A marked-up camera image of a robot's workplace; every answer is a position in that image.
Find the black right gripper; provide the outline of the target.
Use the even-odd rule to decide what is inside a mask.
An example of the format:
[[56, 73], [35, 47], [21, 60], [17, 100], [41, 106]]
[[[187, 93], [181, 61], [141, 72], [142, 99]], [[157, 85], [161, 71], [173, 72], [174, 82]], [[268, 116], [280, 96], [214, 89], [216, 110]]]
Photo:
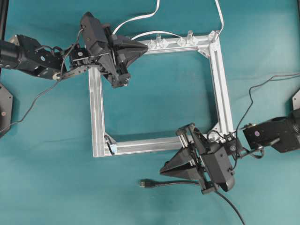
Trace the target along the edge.
[[161, 175], [196, 180], [203, 194], [217, 192], [218, 185], [210, 177], [206, 177], [209, 174], [201, 157], [205, 152], [206, 138], [194, 123], [178, 128], [176, 135], [182, 148], [160, 169]]

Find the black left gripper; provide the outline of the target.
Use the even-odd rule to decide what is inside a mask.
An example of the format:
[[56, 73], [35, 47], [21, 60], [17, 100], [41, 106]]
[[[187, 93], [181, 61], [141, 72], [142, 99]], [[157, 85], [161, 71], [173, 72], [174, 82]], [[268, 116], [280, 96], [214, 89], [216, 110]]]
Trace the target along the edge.
[[[91, 42], [89, 52], [98, 65], [99, 72], [113, 88], [128, 86], [131, 75], [126, 67], [129, 67], [135, 60], [143, 56], [148, 50], [148, 46], [123, 35], [112, 35], [108, 23], [100, 24], [95, 32], [95, 40]], [[139, 49], [139, 51], [121, 49]]]

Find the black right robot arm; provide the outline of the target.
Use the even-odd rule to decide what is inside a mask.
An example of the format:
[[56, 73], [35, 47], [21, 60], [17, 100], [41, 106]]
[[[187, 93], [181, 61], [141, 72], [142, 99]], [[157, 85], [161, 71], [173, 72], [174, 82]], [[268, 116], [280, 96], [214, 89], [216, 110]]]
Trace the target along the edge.
[[286, 117], [276, 117], [256, 125], [243, 128], [243, 134], [250, 146], [245, 153], [239, 138], [232, 133], [224, 141], [211, 141], [190, 123], [180, 127], [177, 136], [182, 144], [180, 150], [160, 169], [160, 174], [187, 180], [198, 180], [202, 193], [225, 192], [235, 184], [234, 168], [229, 156], [234, 159], [263, 152], [271, 146], [280, 153], [300, 148], [300, 112], [292, 111]]

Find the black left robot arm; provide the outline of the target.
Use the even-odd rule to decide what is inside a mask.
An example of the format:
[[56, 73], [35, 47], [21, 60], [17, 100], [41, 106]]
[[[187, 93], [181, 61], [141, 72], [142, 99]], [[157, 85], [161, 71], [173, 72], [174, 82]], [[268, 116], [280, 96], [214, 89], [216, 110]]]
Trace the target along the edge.
[[125, 36], [113, 35], [108, 25], [83, 22], [76, 41], [68, 49], [41, 45], [36, 39], [15, 35], [0, 42], [0, 67], [34, 77], [62, 81], [95, 68], [113, 88], [127, 86], [128, 67], [143, 56], [148, 46]]

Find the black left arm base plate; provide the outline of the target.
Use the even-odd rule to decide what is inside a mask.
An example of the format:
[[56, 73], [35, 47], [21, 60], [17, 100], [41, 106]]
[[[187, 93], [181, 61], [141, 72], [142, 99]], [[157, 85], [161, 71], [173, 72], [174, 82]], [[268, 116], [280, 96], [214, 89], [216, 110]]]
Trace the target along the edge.
[[13, 109], [13, 95], [0, 84], [0, 137], [10, 130]]

